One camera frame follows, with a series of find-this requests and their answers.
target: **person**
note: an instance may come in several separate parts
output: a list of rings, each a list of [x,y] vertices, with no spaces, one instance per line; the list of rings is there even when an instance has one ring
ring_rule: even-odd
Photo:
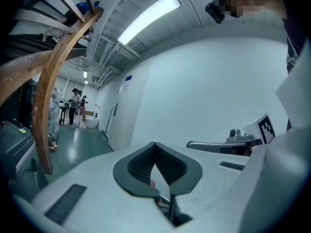
[[[219,5],[233,17],[249,15],[255,11],[267,9],[278,14],[287,35],[287,72],[290,73],[302,51],[310,29],[307,15],[301,13],[308,6],[308,0],[219,0]],[[291,128],[288,121],[287,130]]]
[[[99,4],[99,1],[96,1],[94,3],[94,7],[97,7]],[[90,11],[90,8],[88,6],[87,2],[81,2],[76,4],[77,8],[80,10],[82,15],[85,15],[88,11]],[[57,20],[58,22],[71,27],[76,21],[78,20],[77,16],[71,11],[68,10],[64,17]],[[47,36],[49,33],[53,30],[53,27],[49,27],[46,31],[42,32],[42,41],[46,41]],[[89,33],[89,30],[87,30],[83,35],[87,35]],[[58,35],[54,35],[52,39],[57,43],[59,41],[59,38],[61,38],[64,35],[64,33],[59,33]]]
[[[73,125],[73,118],[74,118],[74,113],[76,110],[79,108],[80,105],[80,95],[78,94],[78,89],[74,88],[73,90],[73,95],[71,98],[71,104],[70,104],[70,110],[69,110],[69,124],[68,125]]]
[[[84,96],[82,97],[81,104],[80,104],[80,115],[83,115],[83,112],[84,112],[84,110],[85,110],[84,104],[85,104],[85,103],[88,103],[88,102],[86,102],[86,98],[87,98],[86,95],[84,95]]]

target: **green floor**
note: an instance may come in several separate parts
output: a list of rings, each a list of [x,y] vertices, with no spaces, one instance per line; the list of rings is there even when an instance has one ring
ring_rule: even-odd
[[[99,130],[59,126],[58,151],[51,153],[53,175],[47,175],[53,182],[81,162],[97,155],[110,153],[112,149],[104,141],[104,133]]]

